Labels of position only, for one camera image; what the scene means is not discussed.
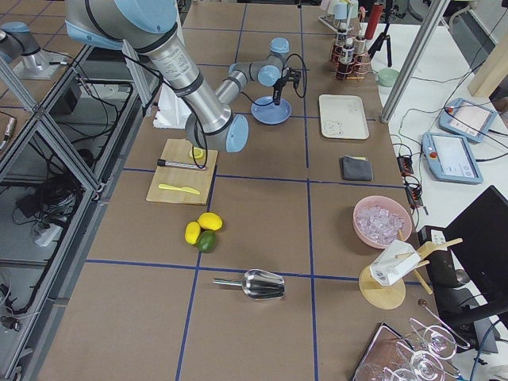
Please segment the blue plate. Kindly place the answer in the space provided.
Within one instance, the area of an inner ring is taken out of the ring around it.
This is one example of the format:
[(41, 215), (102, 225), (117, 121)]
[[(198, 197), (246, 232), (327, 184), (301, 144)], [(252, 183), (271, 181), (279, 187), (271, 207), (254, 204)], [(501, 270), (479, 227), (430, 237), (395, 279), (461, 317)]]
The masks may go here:
[(272, 96), (263, 96), (251, 105), (252, 116), (265, 125), (278, 125), (285, 122), (292, 114), (291, 104), (284, 98), (276, 105)]

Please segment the lemon half slice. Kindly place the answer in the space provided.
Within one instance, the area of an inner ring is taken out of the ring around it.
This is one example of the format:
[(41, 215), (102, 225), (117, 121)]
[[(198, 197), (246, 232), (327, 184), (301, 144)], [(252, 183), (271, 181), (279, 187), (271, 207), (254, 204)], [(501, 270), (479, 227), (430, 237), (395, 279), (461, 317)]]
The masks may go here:
[(190, 158), (200, 160), (205, 156), (205, 151), (202, 148), (193, 147), (190, 150)]

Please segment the wooden cutting board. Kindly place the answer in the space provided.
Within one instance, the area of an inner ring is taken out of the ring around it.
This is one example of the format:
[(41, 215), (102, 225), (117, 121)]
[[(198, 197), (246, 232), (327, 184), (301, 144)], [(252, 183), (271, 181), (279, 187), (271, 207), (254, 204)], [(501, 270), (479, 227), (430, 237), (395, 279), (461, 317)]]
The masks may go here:
[[(208, 150), (207, 160), (197, 159), (198, 169), (191, 157), (192, 145), (185, 139), (168, 139), (160, 158), (172, 163), (189, 164), (190, 169), (182, 167), (162, 167), (157, 165), (146, 200), (149, 202), (166, 202), (174, 204), (205, 205), (208, 201), (210, 187), (217, 160), (217, 151)], [(180, 190), (163, 190), (160, 184), (174, 187), (190, 187), (199, 192), (192, 194)]]

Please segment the pale green bowl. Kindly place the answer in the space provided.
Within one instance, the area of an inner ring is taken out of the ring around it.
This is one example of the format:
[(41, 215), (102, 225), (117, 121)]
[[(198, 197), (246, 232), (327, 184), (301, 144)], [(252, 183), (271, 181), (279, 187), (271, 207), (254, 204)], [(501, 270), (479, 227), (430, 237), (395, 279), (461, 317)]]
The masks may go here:
[(398, 76), (399, 71), (391, 67), (385, 67), (377, 73), (377, 82), (382, 87), (393, 87)]

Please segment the red cylinder bottle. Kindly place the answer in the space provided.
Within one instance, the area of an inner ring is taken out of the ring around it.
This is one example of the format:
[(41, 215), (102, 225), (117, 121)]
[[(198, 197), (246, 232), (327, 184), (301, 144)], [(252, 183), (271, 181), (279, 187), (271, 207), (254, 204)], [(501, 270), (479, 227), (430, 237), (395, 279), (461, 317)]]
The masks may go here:
[(371, 40), (374, 37), (375, 29), (379, 24), (380, 18), (384, 11), (384, 4), (374, 2), (368, 13), (368, 23), (365, 31), (365, 38)]

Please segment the small yellow lemon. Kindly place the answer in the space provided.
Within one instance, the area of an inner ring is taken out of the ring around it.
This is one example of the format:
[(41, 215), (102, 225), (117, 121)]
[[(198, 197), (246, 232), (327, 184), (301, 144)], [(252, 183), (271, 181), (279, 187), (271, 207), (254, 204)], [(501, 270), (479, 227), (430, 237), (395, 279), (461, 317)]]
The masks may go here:
[(184, 232), (184, 239), (185, 241), (190, 244), (194, 245), (197, 243), (199, 236), (201, 235), (202, 228), (199, 223), (196, 221), (191, 221), (187, 224)]

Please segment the green lime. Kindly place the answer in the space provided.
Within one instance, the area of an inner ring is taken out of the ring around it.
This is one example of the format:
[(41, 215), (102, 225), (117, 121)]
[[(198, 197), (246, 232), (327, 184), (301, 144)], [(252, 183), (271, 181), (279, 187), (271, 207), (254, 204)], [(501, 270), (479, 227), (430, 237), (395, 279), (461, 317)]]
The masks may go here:
[(196, 247), (200, 252), (212, 252), (217, 243), (217, 236), (213, 230), (203, 231), (196, 242)]

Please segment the pink bowl of ice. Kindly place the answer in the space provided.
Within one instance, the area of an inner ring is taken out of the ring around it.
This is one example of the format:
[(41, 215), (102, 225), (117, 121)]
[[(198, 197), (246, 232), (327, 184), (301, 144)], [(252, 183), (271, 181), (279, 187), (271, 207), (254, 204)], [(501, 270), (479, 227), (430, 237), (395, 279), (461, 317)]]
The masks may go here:
[(406, 241), (413, 230), (408, 211), (392, 198), (380, 195), (358, 201), (352, 225), (356, 235), (373, 248), (386, 248), (394, 240)]

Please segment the blue teach pendant near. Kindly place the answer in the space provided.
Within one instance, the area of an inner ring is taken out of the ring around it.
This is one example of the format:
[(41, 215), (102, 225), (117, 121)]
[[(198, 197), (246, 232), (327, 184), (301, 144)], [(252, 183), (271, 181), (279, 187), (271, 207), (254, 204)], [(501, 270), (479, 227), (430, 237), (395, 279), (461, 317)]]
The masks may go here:
[(421, 148), (432, 175), (439, 181), (480, 184), (483, 176), (465, 137), (423, 133)]

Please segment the blue teach pendant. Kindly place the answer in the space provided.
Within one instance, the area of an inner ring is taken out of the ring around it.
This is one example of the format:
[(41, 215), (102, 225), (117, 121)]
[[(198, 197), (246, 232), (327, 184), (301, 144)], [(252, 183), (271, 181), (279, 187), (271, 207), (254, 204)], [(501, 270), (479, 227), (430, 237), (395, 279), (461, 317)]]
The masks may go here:
[(421, 148), (432, 175), (439, 181), (480, 184), (483, 176), (465, 137), (423, 133)]
[(456, 98), (443, 108), (439, 126), (449, 133), (466, 137), (474, 144), (481, 143), (495, 121), (497, 113), (464, 98)]

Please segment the blue teach pendant far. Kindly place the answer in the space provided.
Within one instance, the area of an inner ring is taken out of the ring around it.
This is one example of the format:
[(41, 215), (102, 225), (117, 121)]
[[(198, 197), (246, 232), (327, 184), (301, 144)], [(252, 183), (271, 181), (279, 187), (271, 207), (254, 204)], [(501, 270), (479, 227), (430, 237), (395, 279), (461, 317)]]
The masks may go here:
[(464, 98), (456, 98), (443, 108), (439, 126), (449, 133), (466, 137), (474, 144), (481, 143), (495, 121), (497, 113)]

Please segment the steel ice scoop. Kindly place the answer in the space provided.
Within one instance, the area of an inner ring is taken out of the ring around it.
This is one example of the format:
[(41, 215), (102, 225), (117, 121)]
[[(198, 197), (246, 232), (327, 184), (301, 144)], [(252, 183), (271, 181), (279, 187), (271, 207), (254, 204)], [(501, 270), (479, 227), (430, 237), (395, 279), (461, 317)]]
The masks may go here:
[(214, 278), (213, 284), (239, 287), (247, 297), (254, 300), (282, 298), (285, 295), (284, 278), (261, 269), (246, 271), (242, 280)]

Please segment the wooden cup stand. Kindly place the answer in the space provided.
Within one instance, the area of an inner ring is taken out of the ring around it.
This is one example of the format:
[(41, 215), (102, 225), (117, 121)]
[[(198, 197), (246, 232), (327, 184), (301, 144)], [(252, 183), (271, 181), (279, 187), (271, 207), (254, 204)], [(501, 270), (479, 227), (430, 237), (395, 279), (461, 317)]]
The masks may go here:
[[(446, 249), (448, 247), (451, 247), (455, 244), (459, 244), (462, 242), (463, 242), (462, 238), (456, 238), (441, 244), (434, 244), (431, 241), (425, 242), (420, 248), (415, 249), (421, 259), (420, 262), (416, 265), (416, 267), (408, 274), (410, 273), (414, 274), (418, 282), (423, 286), (424, 290), (428, 294), (432, 294), (433, 290), (422, 278), (422, 276), (418, 273), (417, 269), (429, 263), (429, 261), (426, 258), (431, 253), (438, 250)], [(370, 265), (366, 266), (359, 275), (359, 287), (361, 294), (369, 303), (382, 310), (393, 310), (399, 307), (404, 302), (406, 297), (406, 285), (403, 280), (404, 276), (394, 285), (384, 287), (378, 284), (372, 278), (369, 270)]]

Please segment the white pedestal base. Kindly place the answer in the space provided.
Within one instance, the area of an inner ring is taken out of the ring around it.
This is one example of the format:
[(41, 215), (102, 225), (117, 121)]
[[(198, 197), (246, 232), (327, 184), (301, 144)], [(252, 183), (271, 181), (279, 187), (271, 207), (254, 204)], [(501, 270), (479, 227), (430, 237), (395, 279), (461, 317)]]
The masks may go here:
[(156, 116), (153, 127), (156, 129), (185, 129), (191, 111), (186, 103), (175, 95), (175, 92), (166, 84), (160, 88), (157, 101)]

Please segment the aluminium frame post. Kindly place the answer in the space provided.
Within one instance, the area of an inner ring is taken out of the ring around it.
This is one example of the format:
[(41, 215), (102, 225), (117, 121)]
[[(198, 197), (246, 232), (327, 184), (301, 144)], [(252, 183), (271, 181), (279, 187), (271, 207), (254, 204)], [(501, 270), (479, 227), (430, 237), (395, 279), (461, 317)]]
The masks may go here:
[(387, 124), (393, 116), (398, 104), (402, 100), (402, 96), (409, 85), (410, 79), (425, 52), (427, 45), (438, 26), (444, 12), (446, 11), (450, 0), (432, 1), (429, 12), (425, 16), (417, 34), (412, 43), (406, 59), (402, 65), (399, 76), (387, 98), (380, 115), (380, 121)]

